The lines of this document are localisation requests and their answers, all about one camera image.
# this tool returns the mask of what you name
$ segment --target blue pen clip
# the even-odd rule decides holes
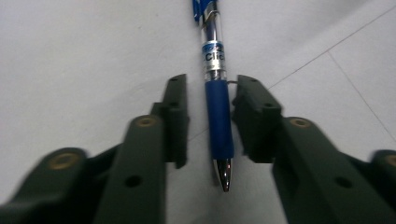
[[[194,19],[199,21],[199,18],[205,12],[207,5],[211,2],[216,2],[217,0],[192,0],[192,8],[194,10]]]

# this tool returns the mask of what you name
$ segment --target silver metal pen tip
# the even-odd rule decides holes
[[[216,160],[216,164],[218,167],[219,179],[222,188],[224,192],[228,192],[230,190],[230,183],[231,183],[232,159]]]

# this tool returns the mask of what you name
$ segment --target ballpoint pen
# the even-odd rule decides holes
[[[224,192],[229,191],[233,158],[230,103],[217,0],[192,0],[202,32],[210,150]]]

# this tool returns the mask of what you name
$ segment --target pen grip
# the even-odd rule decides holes
[[[233,157],[233,136],[227,82],[208,81],[205,84],[205,91],[212,158],[230,159]]]

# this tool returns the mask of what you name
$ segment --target white surface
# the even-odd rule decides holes
[[[359,159],[396,149],[395,1],[219,6],[230,79],[272,87],[286,116],[312,119]],[[187,73],[189,162],[168,171],[167,223],[286,223],[271,165],[243,157],[237,137],[231,192],[213,180],[191,11],[191,1],[0,3],[0,203],[52,150],[116,145],[166,80]]]

